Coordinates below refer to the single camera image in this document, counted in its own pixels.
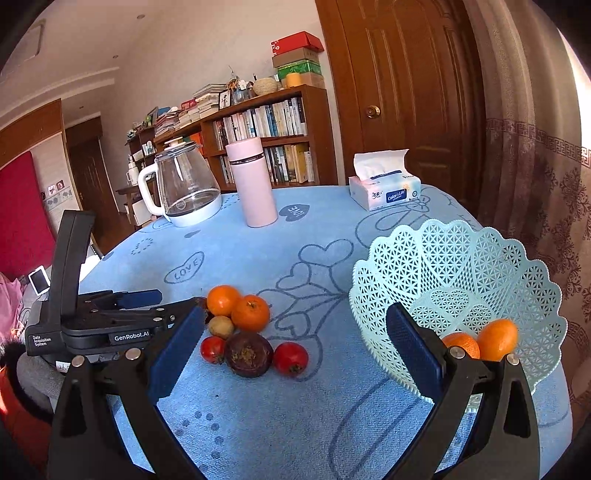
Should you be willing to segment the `grey gloved left hand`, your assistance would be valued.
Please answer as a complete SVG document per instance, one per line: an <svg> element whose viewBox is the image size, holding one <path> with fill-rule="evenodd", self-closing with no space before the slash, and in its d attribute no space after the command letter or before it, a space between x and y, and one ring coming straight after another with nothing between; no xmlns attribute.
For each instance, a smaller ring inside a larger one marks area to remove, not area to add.
<svg viewBox="0 0 591 480"><path fill-rule="evenodd" d="M54 413L64 376L40 356L21 355L17 361L17 378L26 396L41 410Z"/></svg>

